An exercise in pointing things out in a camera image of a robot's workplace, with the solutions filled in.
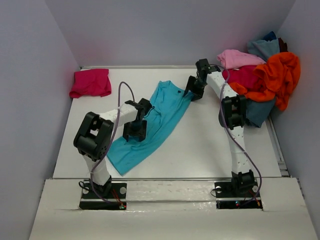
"wire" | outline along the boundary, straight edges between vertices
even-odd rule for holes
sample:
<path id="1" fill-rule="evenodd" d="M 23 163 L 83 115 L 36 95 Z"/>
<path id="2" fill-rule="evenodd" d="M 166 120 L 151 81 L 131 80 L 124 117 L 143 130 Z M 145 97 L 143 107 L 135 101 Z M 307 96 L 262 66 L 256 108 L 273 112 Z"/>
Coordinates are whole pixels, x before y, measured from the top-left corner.
<path id="1" fill-rule="evenodd" d="M 244 195 L 243 201 L 245 201 L 246 199 L 247 199 L 247 193 Z"/>
<path id="2" fill-rule="evenodd" d="M 85 182 L 84 182 L 84 181 L 79 181 L 78 184 L 79 184 L 80 188 L 82 188 L 83 190 L 87 190 L 88 192 L 90 192 L 90 189 L 85 186 Z"/>
<path id="3" fill-rule="evenodd" d="M 119 197 L 118 197 L 118 195 L 117 195 L 117 192 L 116 192 L 116 190 L 115 190 L 114 188 L 111 190 L 111 193 L 112 193 L 112 195 L 114 196 L 114 199 L 115 199 L 118 203 L 120 203 L 120 199 L 119 199 Z"/>
<path id="4" fill-rule="evenodd" d="M 212 190 L 210 191 L 211 196 L 213 196 L 213 197 L 215 197 L 215 198 L 217 198 L 217 196 L 213 195 L 212 192 L 213 192 L 213 191 L 216 191 L 216 190 L 217 190 L 217 188 L 214 188 L 214 189 L 212 189 Z"/>
<path id="5" fill-rule="evenodd" d="M 247 157 L 247 159 L 249 159 L 250 163 L 252 164 L 252 166 L 256 169 L 258 175 L 259 175 L 259 179 L 260 179 L 260 183 L 259 183 L 259 186 L 258 186 L 258 189 L 255 193 L 255 195 L 249 199 L 248 201 L 244 202 L 240 207 L 243 207 L 245 205 L 247 205 L 248 203 L 252 202 L 254 199 L 256 199 L 256 197 L 258 196 L 259 192 L 260 192 L 260 189 L 261 189 L 261 185 L 262 185 L 262 175 L 258 169 L 258 167 L 256 166 L 256 164 L 254 163 L 254 161 L 252 161 L 251 157 L 249 156 L 249 154 L 246 152 L 246 150 L 233 138 L 231 132 L 230 132 L 230 129 L 228 128 L 227 126 L 227 123 L 226 123 L 226 119 L 225 119 L 225 115 L 224 115 L 224 111 L 223 111 L 223 108 L 222 108 L 222 100 L 223 100 L 223 96 L 224 96 L 224 89 L 225 89 L 225 86 L 227 85 L 228 83 L 228 80 L 230 78 L 230 72 L 228 69 L 226 69 L 225 67 L 221 66 L 221 65 L 214 65 L 214 66 L 217 66 L 217 67 L 220 67 L 224 70 L 226 70 L 226 72 L 228 73 L 228 76 L 225 80 L 225 82 L 223 83 L 222 85 L 222 88 L 221 88 L 221 92 L 220 92 L 220 114 L 221 114 L 221 118 L 222 118 L 222 122 L 223 122 L 223 126 L 224 128 L 226 129 L 226 132 L 227 134 L 229 135 L 229 137 L 232 139 L 232 141 L 241 149 L 241 151 L 243 152 L 243 154 Z"/>
<path id="6" fill-rule="evenodd" d="M 118 87 L 118 112 L 117 112 L 117 115 L 116 115 L 116 120 L 115 120 L 115 125 L 114 125 L 114 131 L 112 133 L 112 136 L 110 138 L 110 143 L 108 145 L 108 147 L 106 148 L 106 151 L 105 151 L 105 154 L 107 154 L 107 152 L 109 151 L 110 147 L 111 147 L 111 144 L 112 142 L 114 141 L 114 138 L 115 138 L 115 135 L 116 135 L 116 131 L 117 131 L 117 128 L 118 128 L 118 125 L 119 125 L 119 118 L 120 118 L 120 93 L 121 93 L 121 86 L 122 84 L 126 85 L 130 92 L 131 92 L 131 95 L 132 95 L 132 99 L 133 101 L 135 102 L 135 96 L 134 96 L 134 92 L 132 91 L 131 87 L 124 81 L 120 82 L 119 84 L 119 87 Z M 102 201 L 106 202 L 107 204 L 110 204 L 111 202 L 106 200 L 104 197 L 100 196 L 99 193 L 97 193 L 96 189 L 95 189 L 95 186 L 94 186 L 94 181 L 93 181 L 93 177 L 94 177 L 94 172 L 96 170 L 96 168 L 99 166 L 99 164 L 103 161 L 103 159 L 105 158 L 106 155 L 104 155 L 97 163 L 96 165 L 94 165 L 94 167 L 92 168 L 91 172 L 90 172 L 90 184 L 91 184 L 91 188 L 94 192 L 94 194 L 100 198 Z"/>
<path id="7" fill-rule="evenodd" d="M 118 194 L 117 194 L 117 192 L 116 192 L 116 190 L 115 189 L 113 189 L 113 192 L 114 192 L 114 194 L 115 194 L 115 196 L 116 196 L 116 198 L 117 198 L 117 200 L 119 201 L 119 203 L 120 203 L 120 205 L 124 205 L 123 204 L 123 202 L 120 200 L 120 198 L 119 198 L 119 196 L 118 196 Z"/>
<path id="8" fill-rule="evenodd" d="M 258 206 L 260 207 L 260 202 L 259 202 L 259 200 L 255 197 L 255 195 L 253 194 L 253 192 L 249 190 L 249 193 L 254 197 L 256 203 L 257 203 Z"/>
<path id="9" fill-rule="evenodd" d="M 150 114 L 150 112 L 151 112 L 153 109 L 155 109 L 155 106 L 153 106 L 152 108 L 150 108 L 150 110 L 149 110 L 149 112 L 147 113 L 147 115 L 145 115 L 143 118 L 145 119 L 146 117 L 148 117 L 149 114 Z"/>
<path id="10" fill-rule="evenodd" d="M 116 200 L 116 202 L 119 204 L 119 206 L 121 206 L 120 200 L 117 198 L 115 193 L 113 191 L 111 191 L 111 194 L 112 194 L 113 198 Z"/>

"teal shirt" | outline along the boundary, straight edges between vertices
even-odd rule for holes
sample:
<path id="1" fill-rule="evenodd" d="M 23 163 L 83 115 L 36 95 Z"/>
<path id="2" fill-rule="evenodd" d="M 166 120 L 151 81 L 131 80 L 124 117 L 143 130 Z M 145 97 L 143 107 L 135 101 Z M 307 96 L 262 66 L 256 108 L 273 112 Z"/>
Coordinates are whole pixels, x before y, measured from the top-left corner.
<path id="1" fill-rule="evenodd" d="M 123 137 L 119 137 L 112 143 L 107 157 L 121 175 L 150 156 L 172 133 L 193 97 L 191 92 L 185 97 L 183 94 L 184 90 L 171 81 L 160 81 L 150 98 L 154 109 L 145 118 L 145 140 L 138 142 L 130 137 L 127 142 Z"/>

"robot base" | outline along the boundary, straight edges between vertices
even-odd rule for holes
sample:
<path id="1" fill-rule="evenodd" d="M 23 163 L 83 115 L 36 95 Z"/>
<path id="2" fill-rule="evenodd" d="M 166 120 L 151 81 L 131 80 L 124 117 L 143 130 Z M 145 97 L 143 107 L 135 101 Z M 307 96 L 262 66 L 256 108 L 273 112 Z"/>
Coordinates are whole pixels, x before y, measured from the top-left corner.
<path id="1" fill-rule="evenodd" d="M 87 189 L 91 189 L 91 185 L 88 180 L 84 181 L 83 186 Z M 113 190 L 118 195 L 123 206 L 121 206 L 121 204 L 113 196 L 112 194 Z M 110 203 L 106 203 L 103 200 L 101 200 L 99 197 L 96 196 L 96 194 L 92 190 L 88 191 L 88 190 L 82 189 L 79 208 L 82 210 L 126 210 L 127 209 L 126 196 L 127 196 L 126 182 L 113 182 L 111 191 L 101 196 Z"/>
<path id="2" fill-rule="evenodd" d="M 214 183 L 217 209 L 263 209 L 260 193 L 256 199 L 243 205 L 253 197 L 258 189 L 257 183 L 246 192 L 234 191 L 231 181 L 218 181 Z"/>

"pile of clothes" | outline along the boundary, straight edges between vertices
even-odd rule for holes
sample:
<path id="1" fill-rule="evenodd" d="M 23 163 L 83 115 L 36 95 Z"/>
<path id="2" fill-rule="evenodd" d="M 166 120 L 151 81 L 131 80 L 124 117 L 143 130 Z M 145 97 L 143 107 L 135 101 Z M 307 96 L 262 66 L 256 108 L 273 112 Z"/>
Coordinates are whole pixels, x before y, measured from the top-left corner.
<path id="1" fill-rule="evenodd" d="M 247 51 L 228 49 L 217 59 L 229 71 L 231 88 L 247 98 L 246 124 L 261 128 L 274 106 L 281 111 L 287 108 L 300 78 L 300 62 L 273 31 L 248 42 Z M 227 80 L 226 70 L 222 75 Z"/>

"light blue cloth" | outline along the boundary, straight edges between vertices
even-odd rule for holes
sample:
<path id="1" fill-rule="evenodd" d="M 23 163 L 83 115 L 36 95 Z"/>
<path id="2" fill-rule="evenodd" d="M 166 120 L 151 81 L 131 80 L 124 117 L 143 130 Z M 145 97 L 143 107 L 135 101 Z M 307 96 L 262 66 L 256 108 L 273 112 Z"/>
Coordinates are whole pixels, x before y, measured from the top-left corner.
<path id="1" fill-rule="evenodd" d="M 248 53 L 256 55 L 265 61 L 267 61 L 272 55 L 280 53 L 278 39 L 272 41 L 249 41 L 246 46 Z"/>
<path id="2" fill-rule="evenodd" d="M 276 98 L 270 101 L 252 101 L 251 99 L 246 100 L 246 111 L 245 111 L 245 123 L 249 126 L 261 128 L 264 121 L 270 114 L 271 109 L 276 103 Z"/>
<path id="3" fill-rule="evenodd" d="M 154 109 L 145 118 L 147 120 L 145 140 L 138 142 L 134 138 L 129 138 L 127 142 L 120 137 L 112 143 L 107 157 L 121 175 L 151 155 L 171 134 L 193 97 L 191 92 L 185 97 L 183 94 L 184 91 L 171 81 L 160 81 L 150 99 Z"/>

